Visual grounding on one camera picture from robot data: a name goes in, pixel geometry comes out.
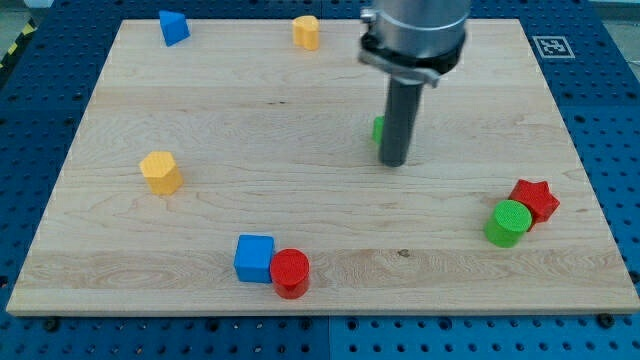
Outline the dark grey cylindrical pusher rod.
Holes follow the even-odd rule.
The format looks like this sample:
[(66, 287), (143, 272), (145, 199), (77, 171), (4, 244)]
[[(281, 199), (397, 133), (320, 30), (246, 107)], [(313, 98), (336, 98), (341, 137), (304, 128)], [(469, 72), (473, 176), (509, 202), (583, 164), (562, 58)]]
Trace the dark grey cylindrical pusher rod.
[(379, 146), (379, 160), (385, 166), (399, 167), (406, 162), (422, 90), (422, 83), (389, 80)]

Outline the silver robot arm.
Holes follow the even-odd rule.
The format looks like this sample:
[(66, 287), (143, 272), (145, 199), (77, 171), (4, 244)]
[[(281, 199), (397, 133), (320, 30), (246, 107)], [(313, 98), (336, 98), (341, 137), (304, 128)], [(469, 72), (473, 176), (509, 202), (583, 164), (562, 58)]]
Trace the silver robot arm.
[(470, 11), (470, 0), (374, 0), (361, 9), (358, 60), (389, 75), (382, 164), (406, 162), (423, 87), (437, 87), (458, 64)]

